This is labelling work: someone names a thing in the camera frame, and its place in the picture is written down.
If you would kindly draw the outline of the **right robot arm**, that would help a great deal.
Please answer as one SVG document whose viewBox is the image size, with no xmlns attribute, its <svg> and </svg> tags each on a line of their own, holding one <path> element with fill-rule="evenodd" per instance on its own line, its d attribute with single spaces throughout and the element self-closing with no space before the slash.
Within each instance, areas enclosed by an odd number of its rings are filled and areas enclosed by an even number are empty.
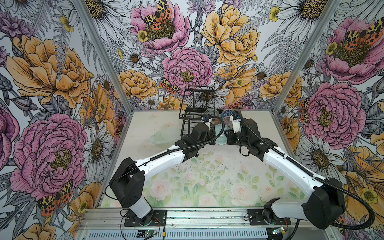
<svg viewBox="0 0 384 240">
<path fill-rule="evenodd" d="M 230 115 L 230 121 L 233 127 L 225 131 L 229 145 L 235 145 L 240 149 L 246 148 L 247 156 L 253 155 L 281 172 L 307 197 L 307 200 L 301 203 L 280 202 L 279 198 L 274 198 L 265 205 L 268 216 L 309 221 L 321 230 L 329 226 L 362 230 L 375 222 L 375 212 L 365 200 L 345 190 L 337 179 L 326 179 L 316 174 L 290 157 L 275 142 L 261 137 L 254 120 L 246 119 L 241 111 L 236 111 Z M 351 197 L 366 208 L 368 217 L 365 222 L 358 225 L 337 223 L 337 219 L 346 211 L 345 196 Z"/>
</svg>

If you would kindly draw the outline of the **green patterned bowl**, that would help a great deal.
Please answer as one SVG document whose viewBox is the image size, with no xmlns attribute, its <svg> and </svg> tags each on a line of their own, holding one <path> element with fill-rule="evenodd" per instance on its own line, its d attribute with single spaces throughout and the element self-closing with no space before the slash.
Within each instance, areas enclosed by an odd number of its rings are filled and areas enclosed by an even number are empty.
<svg viewBox="0 0 384 240">
<path fill-rule="evenodd" d="M 208 108 L 208 109 L 205 110 L 204 115 L 207 118 L 210 118 L 210 117 L 213 117 L 213 116 L 219 117 L 220 113 L 216 109 Z"/>
</svg>

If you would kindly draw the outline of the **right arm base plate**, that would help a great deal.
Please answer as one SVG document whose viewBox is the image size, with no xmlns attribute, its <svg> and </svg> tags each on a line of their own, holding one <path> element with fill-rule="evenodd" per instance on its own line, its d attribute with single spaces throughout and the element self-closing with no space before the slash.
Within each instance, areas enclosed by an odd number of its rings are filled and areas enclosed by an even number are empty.
<svg viewBox="0 0 384 240">
<path fill-rule="evenodd" d="M 266 209 L 248 209 L 243 216 L 244 221 L 248 221 L 251 226 L 289 226 L 289 218 L 278 218 L 274 213 Z"/>
</svg>

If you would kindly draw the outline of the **mint green striped bowl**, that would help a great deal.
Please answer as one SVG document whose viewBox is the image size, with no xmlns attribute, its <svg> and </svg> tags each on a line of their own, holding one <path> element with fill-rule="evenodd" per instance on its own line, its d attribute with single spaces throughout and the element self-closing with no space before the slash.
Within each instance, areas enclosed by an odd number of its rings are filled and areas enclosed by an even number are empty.
<svg viewBox="0 0 384 240">
<path fill-rule="evenodd" d="M 215 125 L 215 133 L 218 135 L 222 129 L 222 125 L 218 124 Z M 232 130 L 229 126 L 225 125 L 223 133 L 216 139 L 216 144 L 217 145 L 226 145 L 228 143 L 228 139 L 225 135 L 225 131 Z"/>
</svg>

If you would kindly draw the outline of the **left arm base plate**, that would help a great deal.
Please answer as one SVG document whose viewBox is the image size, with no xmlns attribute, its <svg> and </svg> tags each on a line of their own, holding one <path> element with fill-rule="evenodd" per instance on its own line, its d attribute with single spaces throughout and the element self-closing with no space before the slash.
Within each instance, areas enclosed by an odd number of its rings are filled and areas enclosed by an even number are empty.
<svg viewBox="0 0 384 240">
<path fill-rule="evenodd" d="M 166 225 L 168 211 L 151 210 L 143 218 L 128 210 L 124 217 L 125 227 L 163 227 Z"/>
</svg>

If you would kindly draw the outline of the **blue patterned bowl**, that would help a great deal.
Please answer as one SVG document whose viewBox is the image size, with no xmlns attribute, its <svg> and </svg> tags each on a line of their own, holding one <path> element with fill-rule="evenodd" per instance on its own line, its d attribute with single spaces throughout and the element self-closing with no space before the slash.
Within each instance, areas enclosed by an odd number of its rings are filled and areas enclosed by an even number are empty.
<svg viewBox="0 0 384 240">
<path fill-rule="evenodd" d="M 237 119 L 237 112 L 232 109 L 225 109 L 221 113 L 221 118 L 224 119 L 226 117 L 232 116 L 234 119 Z"/>
</svg>

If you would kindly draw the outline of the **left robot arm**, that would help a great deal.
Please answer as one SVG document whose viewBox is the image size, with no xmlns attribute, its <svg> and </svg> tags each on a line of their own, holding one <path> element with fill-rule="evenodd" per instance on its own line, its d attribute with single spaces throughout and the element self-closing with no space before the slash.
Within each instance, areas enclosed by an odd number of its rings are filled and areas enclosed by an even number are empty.
<svg viewBox="0 0 384 240">
<path fill-rule="evenodd" d="M 108 187 L 122 208 L 129 209 L 136 218 L 151 219 L 153 208 L 143 196 L 144 184 L 156 174 L 198 156 L 206 145 L 214 145 L 225 131 L 221 117 L 203 117 L 188 135 L 167 150 L 142 160 L 128 157 L 119 165 Z"/>
</svg>

